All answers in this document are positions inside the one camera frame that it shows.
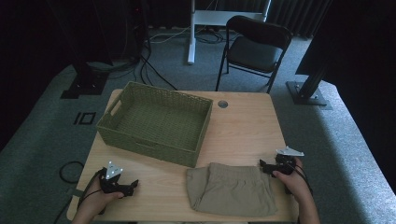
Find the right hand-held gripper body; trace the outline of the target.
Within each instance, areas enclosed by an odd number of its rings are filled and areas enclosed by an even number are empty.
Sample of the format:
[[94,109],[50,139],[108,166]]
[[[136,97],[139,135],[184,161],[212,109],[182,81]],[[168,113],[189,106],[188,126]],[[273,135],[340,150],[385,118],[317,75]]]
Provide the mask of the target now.
[[291,147],[276,150],[276,165],[278,171],[282,174],[291,174],[296,167],[296,157],[303,157],[302,151],[295,150]]

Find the black folding chair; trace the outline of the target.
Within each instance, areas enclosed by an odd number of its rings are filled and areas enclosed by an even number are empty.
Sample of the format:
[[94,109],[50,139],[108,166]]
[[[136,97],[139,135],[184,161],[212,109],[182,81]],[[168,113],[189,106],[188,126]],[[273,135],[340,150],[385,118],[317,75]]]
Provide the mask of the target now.
[[223,67],[267,77],[269,93],[278,69],[290,46],[292,32],[278,24],[258,21],[246,16],[231,17],[226,23],[224,46],[215,90],[219,89]]

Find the black stand with square base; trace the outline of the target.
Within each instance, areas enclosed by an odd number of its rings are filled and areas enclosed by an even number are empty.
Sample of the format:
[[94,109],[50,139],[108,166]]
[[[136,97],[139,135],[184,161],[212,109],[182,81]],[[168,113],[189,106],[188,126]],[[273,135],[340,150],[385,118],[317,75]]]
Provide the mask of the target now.
[[108,73],[95,72],[89,63],[112,64],[94,0],[60,0],[68,54],[77,72],[63,98],[101,95]]

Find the khaki pants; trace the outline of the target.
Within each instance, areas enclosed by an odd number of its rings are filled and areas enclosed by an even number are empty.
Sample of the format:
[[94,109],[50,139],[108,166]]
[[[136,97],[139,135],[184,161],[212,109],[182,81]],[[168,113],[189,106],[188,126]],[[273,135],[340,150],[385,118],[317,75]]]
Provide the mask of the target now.
[[233,217],[268,217],[277,211],[269,175],[255,166],[210,163],[188,169],[186,188],[197,212]]

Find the person's left hand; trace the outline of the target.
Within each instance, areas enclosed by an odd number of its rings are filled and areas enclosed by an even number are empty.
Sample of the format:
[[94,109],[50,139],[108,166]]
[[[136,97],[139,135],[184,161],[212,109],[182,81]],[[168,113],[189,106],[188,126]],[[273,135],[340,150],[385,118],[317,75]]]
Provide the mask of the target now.
[[84,197],[79,208],[90,207],[94,210],[101,209],[102,212],[109,203],[115,201],[116,199],[120,199],[123,196],[124,194],[121,192],[104,193],[101,189],[99,179],[95,178],[88,188],[87,195]]

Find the person's right hand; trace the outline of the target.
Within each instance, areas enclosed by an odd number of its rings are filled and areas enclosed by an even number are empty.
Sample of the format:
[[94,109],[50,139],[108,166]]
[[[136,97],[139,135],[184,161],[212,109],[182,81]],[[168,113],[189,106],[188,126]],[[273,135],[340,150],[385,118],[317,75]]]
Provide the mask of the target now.
[[282,174],[279,171],[273,171],[273,174],[275,175],[275,178],[280,180],[292,194],[303,194],[310,192],[308,184],[305,180],[303,164],[299,158],[295,158],[295,160],[296,167],[290,175]]

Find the white desk frame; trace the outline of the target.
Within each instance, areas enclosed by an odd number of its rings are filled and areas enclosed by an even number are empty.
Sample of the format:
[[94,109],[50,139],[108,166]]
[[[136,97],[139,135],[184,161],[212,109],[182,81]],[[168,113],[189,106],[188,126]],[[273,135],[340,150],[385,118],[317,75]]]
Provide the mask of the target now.
[[190,44],[187,57],[187,63],[192,65],[195,63],[196,50],[196,25],[203,26],[224,26],[228,19],[236,15],[246,16],[251,19],[266,21],[272,0],[265,0],[264,7],[261,12],[242,12],[242,11],[223,11],[210,9],[196,9],[195,1],[191,0],[191,25],[190,25]]

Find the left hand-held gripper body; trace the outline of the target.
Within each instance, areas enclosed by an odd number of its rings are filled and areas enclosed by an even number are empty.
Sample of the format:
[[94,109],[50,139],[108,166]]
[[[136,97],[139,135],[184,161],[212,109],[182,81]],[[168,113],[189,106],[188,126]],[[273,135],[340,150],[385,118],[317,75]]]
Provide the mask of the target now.
[[125,187],[118,183],[122,172],[123,169],[112,161],[100,171],[100,186],[104,193],[126,192]]

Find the black stand with flat base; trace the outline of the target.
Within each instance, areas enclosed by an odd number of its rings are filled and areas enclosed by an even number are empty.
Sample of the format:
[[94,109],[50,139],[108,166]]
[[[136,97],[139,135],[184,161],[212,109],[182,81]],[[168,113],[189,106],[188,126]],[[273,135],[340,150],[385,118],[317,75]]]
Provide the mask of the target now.
[[323,15],[318,20],[316,33],[297,67],[296,74],[305,75],[306,80],[304,82],[288,81],[286,83],[296,105],[329,107],[329,103],[323,98],[318,86],[326,75],[328,60],[331,56],[331,52],[326,49],[326,45],[332,39],[326,36],[325,28],[322,27],[322,23],[326,23],[326,14],[331,5],[332,0],[329,0],[329,3],[323,9]]

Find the green woven basket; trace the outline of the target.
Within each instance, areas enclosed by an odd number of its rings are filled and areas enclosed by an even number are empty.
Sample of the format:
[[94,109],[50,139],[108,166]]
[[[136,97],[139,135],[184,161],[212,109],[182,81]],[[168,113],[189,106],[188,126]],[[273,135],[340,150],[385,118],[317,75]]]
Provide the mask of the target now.
[[212,105],[204,97],[130,82],[100,118],[97,130],[109,146],[193,167]]

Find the dark curtain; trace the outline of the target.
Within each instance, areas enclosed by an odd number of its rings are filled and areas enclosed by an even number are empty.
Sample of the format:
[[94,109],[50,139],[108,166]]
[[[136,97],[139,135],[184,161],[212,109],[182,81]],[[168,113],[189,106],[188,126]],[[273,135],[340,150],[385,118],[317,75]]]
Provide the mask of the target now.
[[311,38],[331,4],[332,0],[271,0],[267,20],[294,35]]

